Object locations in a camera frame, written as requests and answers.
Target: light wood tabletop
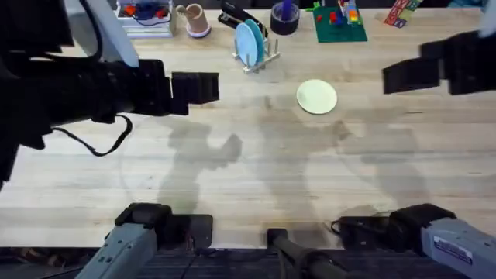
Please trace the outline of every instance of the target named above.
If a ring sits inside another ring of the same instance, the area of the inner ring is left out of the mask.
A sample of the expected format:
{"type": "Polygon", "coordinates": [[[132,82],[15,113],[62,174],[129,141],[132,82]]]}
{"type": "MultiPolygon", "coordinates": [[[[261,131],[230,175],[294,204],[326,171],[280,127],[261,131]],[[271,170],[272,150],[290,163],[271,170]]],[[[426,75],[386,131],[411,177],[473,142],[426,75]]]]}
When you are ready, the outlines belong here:
{"type": "MultiPolygon", "coordinates": [[[[214,217],[214,247],[259,247],[270,227],[302,245],[338,247],[323,223],[431,202],[496,234],[496,94],[438,88],[383,95],[381,69],[418,56],[419,44],[474,30],[476,9],[420,9],[404,29],[364,9],[366,43],[317,43],[312,14],[280,36],[281,58],[244,74],[234,30],[208,11],[212,33],[134,40],[167,71],[219,72],[221,100],[187,117],[131,115],[134,130],[112,155],[93,157],[61,133],[42,151],[22,148],[0,193],[0,246],[101,246],[131,202],[214,217]],[[326,115],[303,112],[296,89],[322,79],[338,92],[326,115]]],[[[269,11],[250,11],[268,25],[269,11]]],[[[107,150],[124,129],[65,126],[107,150]]]]}

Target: dish rack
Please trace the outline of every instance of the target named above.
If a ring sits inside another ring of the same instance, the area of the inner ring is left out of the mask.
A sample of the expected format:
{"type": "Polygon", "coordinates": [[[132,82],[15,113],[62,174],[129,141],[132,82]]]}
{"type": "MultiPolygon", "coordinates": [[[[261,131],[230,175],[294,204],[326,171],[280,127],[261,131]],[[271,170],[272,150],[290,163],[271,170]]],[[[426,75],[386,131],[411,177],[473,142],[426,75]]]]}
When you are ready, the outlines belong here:
{"type": "MultiPolygon", "coordinates": [[[[237,47],[237,43],[236,43],[236,38],[234,39],[234,48],[236,49],[236,52],[233,53],[233,57],[235,60],[241,60],[241,58],[239,57],[239,53],[238,53],[238,47],[237,47]]],[[[259,62],[259,63],[256,63],[254,66],[252,67],[248,67],[245,65],[245,67],[243,68],[243,71],[245,72],[245,74],[249,74],[249,73],[256,73],[258,74],[258,72],[263,69],[265,69],[265,66],[267,64],[269,64],[270,62],[276,60],[277,58],[279,58],[281,56],[281,53],[279,53],[279,39],[276,39],[275,42],[274,42],[274,52],[272,52],[272,49],[271,49],[271,42],[268,38],[264,38],[263,40],[263,61],[259,62]]],[[[250,64],[249,61],[250,61],[250,55],[246,55],[246,63],[247,64],[250,64]]]]}

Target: tape roll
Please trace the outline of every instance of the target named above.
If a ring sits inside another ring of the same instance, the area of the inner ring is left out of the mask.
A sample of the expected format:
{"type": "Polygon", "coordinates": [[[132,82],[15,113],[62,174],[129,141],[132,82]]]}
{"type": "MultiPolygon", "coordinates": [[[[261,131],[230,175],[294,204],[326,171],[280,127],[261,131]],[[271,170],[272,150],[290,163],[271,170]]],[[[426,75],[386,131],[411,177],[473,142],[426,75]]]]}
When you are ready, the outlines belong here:
{"type": "Polygon", "coordinates": [[[270,13],[270,28],[278,35],[289,35],[298,28],[300,19],[300,8],[296,4],[291,4],[291,16],[289,20],[283,21],[282,15],[283,2],[279,2],[272,7],[270,13]]]}

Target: black stapler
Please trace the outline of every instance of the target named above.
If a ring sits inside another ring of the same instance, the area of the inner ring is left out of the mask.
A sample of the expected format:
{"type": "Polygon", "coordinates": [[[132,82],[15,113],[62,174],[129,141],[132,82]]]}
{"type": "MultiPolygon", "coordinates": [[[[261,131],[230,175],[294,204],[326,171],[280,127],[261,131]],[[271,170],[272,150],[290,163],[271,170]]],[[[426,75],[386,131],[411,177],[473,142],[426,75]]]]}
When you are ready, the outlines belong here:
{"type": "Polygon", "coordinates": [[[255,19],[251,14],[245,12],[240,7],[234,5],[231,2],[222,0],[220,8],[222,10],[222,14],[219,15],[218,20],[221,23],[235,29],[241,22],[245,22],[247,19],[252,19],[258,25],[258,28],[260,28],[260,31],[262,33],[265,31],[264,36],[268,36],[269,33],[264,28],[264,25],[258,19],[255,19]]]}

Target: cable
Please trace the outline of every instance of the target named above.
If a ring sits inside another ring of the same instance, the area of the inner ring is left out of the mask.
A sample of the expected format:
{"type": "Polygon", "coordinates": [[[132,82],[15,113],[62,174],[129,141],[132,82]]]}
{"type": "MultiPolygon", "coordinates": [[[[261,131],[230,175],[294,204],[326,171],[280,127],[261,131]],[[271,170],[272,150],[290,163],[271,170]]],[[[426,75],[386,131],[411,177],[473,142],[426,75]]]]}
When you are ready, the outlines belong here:
{"type": "Polygon", "coordinates": [[[207,255],[203,254],[202,256],[210,258],[210,259],[223,258],[223,260],[227,260],[227,261],[233,262],[233,263],[252,263],[252,262],[257,262],[259,260],[262,260],[264,257],[267,257],[267,256],[277,255],[276,253],[269,253],[269,250],[265,249],[261,254],[256,254],[253,256],[250,255],[251,257],[244,257],[244,258],[236,259],[233,257],[229,257],[229,254],[231,252],[232,251],[229,251],[228,249],[224,249],[223,251],[216,250],[216,251],[214,251],[214,253],[218,254],[218,256],[210,257],[214,253],[210,253],[207,255]]]}
{"type": "Polygon", "coordinates": [[[64,274],[69,274],[69,273],[72,273],[72,272],[80,271],[83,268],[84,268],[84,266],[83,267],[76,267],[76,268],[73,268],[73,269],[70,269],[70,270],[61,271],[61,272],[58,272],[58,273],[55,273],[55,274],[38,277],[38,279],[55,278],[55,277],[59,277],[59,276],[64,275],[64,274]]]}
{"type": "Polygon", "coordinates": [[[100,32],[100,28],[98,27],[98,24],[96,22],[95,15],[91,11],[90,5],[88,4],[87,0],[79,0],[79,2],[81,3],[84,11],[88,15],[88,18],[90,19],[91,25],[93,26],[93,30],[95,32],[96,43],[97,43],[97,49],[95,53],[88,57],[60,57],[48,53],[37,53],[35,57],[44,57],[51,60],[69,60],[69,61],[83,60],[83,61],[91,61],[91,62],[98,62],[100,58],[102,58],[102,54],[103,54],[102,33],[100,32]]]}
{"type": "Polygon", "coordinates": [[[186,268],[183,270],[183,274],[181,275],[181,279],[184,279],[186,277],[186,274],[188,273],[189,268],[191,265],[194,263],[194,261],[198,258],[198,254],[195,254],[195,256],[190,260],[186,268]]]}
{"type": "Polygon", "coordinates": [[[372,228],[370,226],[364,226],[364,225],[360,225],[360,224],[357,224],[357,223],[354,223],[354,222],[341,222],[339,220],[335,220],[335,221],[332,221],[331,222],[331,225],[330,226],[326,226],[326,228],[328,230],[330,230],[331,233],[335,234],[336,236],[339,236],[339,234],[340,234],[340,232],[334,228],[334,225],[336,225],[336,224],[346,225],[346,226],[352,226],[352,227],[355,227],[355,228],[358,228],[358,229],[362,229],[364,231],[367,231],[369,233],[374,233],[374,234],[377,234],[377,235],[384,234],[384,230],[375,229],[375,228],[372,228]]]}
{"type": "Polygon", "coordinates": [[[281,249],[277,249],[277,258],[279,258],[279,275],[281,279],[288,279],[288,274],[286,273],[286,263],[284,262],[284,255],[281,249]]]}
{"type": "Polygon", "coordinates": [[[120,117],[124,118],[124,120],[126,121],[126,129],[117,138],[117,140],[115,141],[114,145],[110,148],[110,150],[107,151],[107,152],[105,152],[105,153],[99,153],[98,151],[95,150],[95,148],[93,146],[87,144],[84,140],[80,139],[78,136],[76,136],[73,133],[67,131],[66,129],[63,129],[63,128],[52,128],[52,130],[53,131],[59,131],[59,132],[62,132],[64,134],[66,134],[71,139],[76,140],[80,144],[84,145],[84,147],[86,147],[88,150],[90,150],[90,152],[93,155],[95,155],[97,157],[103,157],[103,156],[109,155],[110,153],[112,153],[115,150],[117,150],[117,148],[119,148],[119,146],[121,145],[122,141],[131,133],[131,131],[133,131],[133,123],[131,122],[131,120],[129,118],[125,117],[124,115],[116,115],[116,116],[120,116],[120,117]]]}
{"type": "Polygon", "coordinates": [[[171,22],[170,19],[169,19],[169,20],[166,20],[166,21],[163,21],[163,22],[155,22],[153,24],[145,24],[145,23],[140,22],[140,19],[138,19],[135,16],[133,16],[133,19],[136,20],[136,22],[139,23],[140,25],[142,25],[142,26],[148,26],[148,27],[157,26],[157,25],[162,24],[162,23],[169,23],[169,22],[171,22]]]}

